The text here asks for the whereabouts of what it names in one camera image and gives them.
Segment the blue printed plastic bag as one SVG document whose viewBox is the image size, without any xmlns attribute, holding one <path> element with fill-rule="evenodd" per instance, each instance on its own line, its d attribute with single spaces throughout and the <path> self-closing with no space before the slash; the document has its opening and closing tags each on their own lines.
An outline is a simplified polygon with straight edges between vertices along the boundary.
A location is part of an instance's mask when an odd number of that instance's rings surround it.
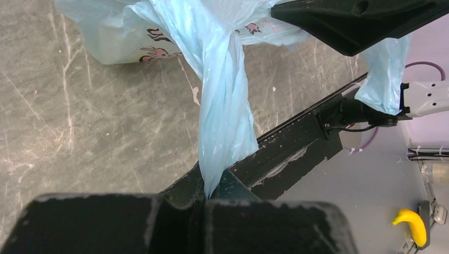
<svg viewBox="0 0 449 254">
<path fill-rule="evenodd" d="M 274 1 L 55 1 L 74 21 L 85 49 L 106 65 L 131 61 L 155 27 L 202 81 L 199 166 L 210 197 L 222 173 L 258 149 L 243 47 L 288 46 L 311 36 L 270 17 Z"/>
</svg>

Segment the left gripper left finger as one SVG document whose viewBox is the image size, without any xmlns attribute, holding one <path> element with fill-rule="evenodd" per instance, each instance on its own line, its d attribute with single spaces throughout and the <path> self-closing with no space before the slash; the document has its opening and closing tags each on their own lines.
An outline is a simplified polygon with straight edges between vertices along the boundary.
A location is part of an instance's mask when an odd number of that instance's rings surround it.
<svg viewBox="0 0 449 254">
<path fill-rule="evenodd" d="M 199 253 L 198 166 L 158 194 L 53 193 L 21 212 L 1 253 Z"/>
</svg>

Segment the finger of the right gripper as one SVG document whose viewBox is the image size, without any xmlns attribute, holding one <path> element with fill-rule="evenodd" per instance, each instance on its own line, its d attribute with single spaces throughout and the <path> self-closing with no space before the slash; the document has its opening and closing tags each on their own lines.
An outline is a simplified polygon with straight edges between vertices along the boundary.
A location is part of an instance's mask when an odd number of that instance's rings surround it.
<svg viewBox="0 0 449 254">
<path fill-rule="evenodd" d="M 271 8 L 271 17 L 305 30 L 345 56 L 385 38 L 400 39 L 446 14 L 446 0 L 290 1 Z"/>
</svg>

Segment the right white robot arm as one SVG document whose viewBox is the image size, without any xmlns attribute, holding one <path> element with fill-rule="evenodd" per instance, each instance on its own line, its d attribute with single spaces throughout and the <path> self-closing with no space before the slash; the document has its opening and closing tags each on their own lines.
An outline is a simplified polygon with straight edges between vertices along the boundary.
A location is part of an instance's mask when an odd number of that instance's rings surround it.
<svg viewBox="0 0 449 254">
<path fill-rule="evenodd" d="M 448 1 L 290 1 L 271 17 L 297 26 L 345 56 L 361 54 L 363 106 L 409 118 L 448 110 L 448 80 L 404 83 L 413 31 L 448 14 Z"/>
</svg>

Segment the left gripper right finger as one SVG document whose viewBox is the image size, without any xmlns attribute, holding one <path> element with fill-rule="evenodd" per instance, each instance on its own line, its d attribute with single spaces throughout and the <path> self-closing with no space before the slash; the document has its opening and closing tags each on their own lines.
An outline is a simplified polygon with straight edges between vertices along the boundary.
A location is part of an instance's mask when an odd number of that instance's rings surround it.
<svg viewBox="0 0 449 254">
<path fill-rule="evenodd" d="M 204 253 L 357 253 L 343 211 L 319 201 L 262 201 L 233 173 L 205 203 Z"/>
</svg>

